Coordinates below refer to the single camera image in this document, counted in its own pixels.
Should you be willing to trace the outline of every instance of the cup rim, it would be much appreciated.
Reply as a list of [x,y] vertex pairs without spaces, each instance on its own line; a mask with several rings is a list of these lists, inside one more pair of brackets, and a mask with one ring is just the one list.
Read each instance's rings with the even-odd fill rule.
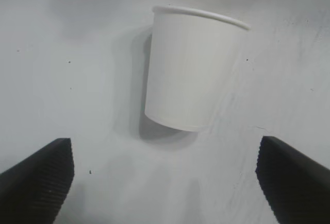
[[239,26],[243,29],[250,30],[250,25],[246,24],[245,22],[242,22],[240,20],[209,12],[199,9],[193,9],[193,8],[187,8],[187,7],[180,7],[180,6],[172,6],[172,5],[166,5],[166,6],[154,6],[152,8],[152,11],[154,13],[179,13],[179,14],[186,14],[186,15],[195,15],[200,16],[204,18],[214,19],[221,22],[230,23],[236,26]]

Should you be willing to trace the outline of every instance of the white table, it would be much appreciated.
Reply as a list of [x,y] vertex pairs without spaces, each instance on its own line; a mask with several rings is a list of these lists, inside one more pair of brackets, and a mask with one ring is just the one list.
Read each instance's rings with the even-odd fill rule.
[[[252,25],[205,132],[178,132],[141,115],[156,4]],[[254,173],[261,137],[277,136],[330,167],[329,7],[329,0],[0,0],[0,171],[71,137],[76,176],[56,223],[276,223]]]

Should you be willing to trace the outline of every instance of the paper cup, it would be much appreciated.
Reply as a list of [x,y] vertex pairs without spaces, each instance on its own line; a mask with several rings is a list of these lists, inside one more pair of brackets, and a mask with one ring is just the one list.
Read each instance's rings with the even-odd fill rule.
[[226,82],[235,43],[249,26],[196,9],[156,6],[145,115],[179,130],[201,131]]

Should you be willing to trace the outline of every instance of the white paper cup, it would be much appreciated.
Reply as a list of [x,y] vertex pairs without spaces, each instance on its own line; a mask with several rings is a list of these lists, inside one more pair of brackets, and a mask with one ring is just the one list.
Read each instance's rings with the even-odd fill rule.
[[179,130],[211,125],[232,48],[249,26],[202,10],[156,6],[145,115]]

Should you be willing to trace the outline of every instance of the white surface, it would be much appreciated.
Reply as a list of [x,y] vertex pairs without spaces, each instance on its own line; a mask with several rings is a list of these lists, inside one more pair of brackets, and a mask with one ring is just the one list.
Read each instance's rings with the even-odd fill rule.
[[[233,55],[216,122],[199,135],[141,116],[155,4],[253,27]],[[0,8],[0,170],[71,137],[76,176],[56,223],[276,223],[254,173],[264,134],[330,167],[329,0],[0,0]]]
[[153,10],[145,115],[174,129],[205,130],[221,104],[235,62],[233,50],[246,29],[205,11]]

